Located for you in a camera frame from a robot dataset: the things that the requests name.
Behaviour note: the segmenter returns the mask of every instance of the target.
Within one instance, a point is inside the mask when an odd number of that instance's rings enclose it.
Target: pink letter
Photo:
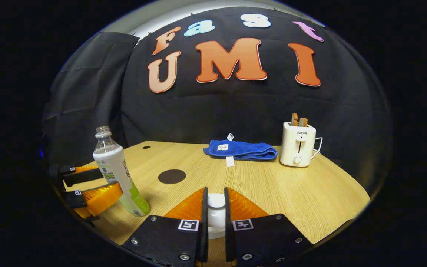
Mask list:
[[[304,22],[293,22],[294,24],[298,24],[303,31],[309,35],[310,37],[318,40],[319,42],[324,42],[324,39],[320,38],[319,36],[315,35],[315,30],[309,27],[308,25],[305,25]]]

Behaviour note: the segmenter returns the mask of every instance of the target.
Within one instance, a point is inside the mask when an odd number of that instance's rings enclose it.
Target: black fabric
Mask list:
[[[126,64],[138,40],[127,34],[100,32],[61,68],[42,115],[51,164],[93,161],[95,128],[103,125],[112,129],[114,140],[126,146],[120,95]]]
[[[242,14],[268,17],[268,28],[246,27]],[[212,20],[215,29],[185,37],[187,27]],[[324,42],[309,37],[292,21],[313,27]],[[180,26],[169,46],[155,56],[156,38]],[[225,80],[197,83],[200,51],[195,46],[215,40],[230,51],[237,39],[261,40],[259,57],[268,73],[264,81],[242,81],[232,74]],[[298,61],[289,43],[312,48],[319,87],[295,80]],[[149,90],[149,63],[163,62],[159,80],[167,77],[165,57],[181,51],[175,84],[166,92]],[[391,142],[390,115],[382,89],[367,63],[337,34],[290,14],[256,7],[229,7],[185,17],[145,37],[129,60],[122,91],[122,123],[127,145],[145,140],[208,144],[231,132],[236,141],[280,145],[282,123],[291,113],[306,117],[324,138],[321,153],[370,193],[375,186],[373,172],[385,164]]]
[[[242,14],[268,17],[268,28],[246,27]],[[188,26],[212,20],[215,29],[186,37]],[[319,42],[292,21],[313,27]],[[180,26],[169,46],[155,56],[156,38]],[[268,78],[235,77],[198,83],[197,44],[215,40],[227,51],[243,37],[261,40],[261,66]],[[378,79],[363,58],[337,34],[290,14],[256,7],[209,10],[171,23],[138,41],[137,37],[101,32],[88,40],[61,69],[43,115],[51,164],[92,161],[97,126],[108,124],[123,147],[146,140],[208,144],[231,132],[236,141],[280,145],[282,123],[291,113],[308,118],[323,137],[321,153],[347,171],[371,193],[375,174],[389,162],[391,122]],[[289,43],[315,51],[319,87],[295,80],[298,61]],[[181,51],[175,84],[166,92],[149,89],[148,65],[163,62],[159,80],[167,77],[165,57]]]

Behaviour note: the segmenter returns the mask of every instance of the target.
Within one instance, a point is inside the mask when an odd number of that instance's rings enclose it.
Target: black circle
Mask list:
[[[180,169],[169,169],[159,174],[158,179],[163,184],[176,184],[185,179],[185,172]]]

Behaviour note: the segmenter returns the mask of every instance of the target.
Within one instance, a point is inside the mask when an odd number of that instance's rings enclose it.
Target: bottle label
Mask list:
[[[116,183],[115,175],[113,172],[111,172],[110,166],[107,166],[104,160],[96,161],[96,164],[98,165],[100,172],[103,174],[103,177],[105,177],[108,184]]]
[[[120,202],[127,211],[134,216],[144,216],[149,213],[150,206],[134,185],[123,153],[119,153],[111,159],[96,160],[96,163],[108,184],[120,183],[123,190]]]

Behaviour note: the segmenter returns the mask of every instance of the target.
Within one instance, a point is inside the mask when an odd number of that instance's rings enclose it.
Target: white toaster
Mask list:
[[[307,167],[314,153],[315,128],[283,123],[283,141],[279,161],[288,166]]]

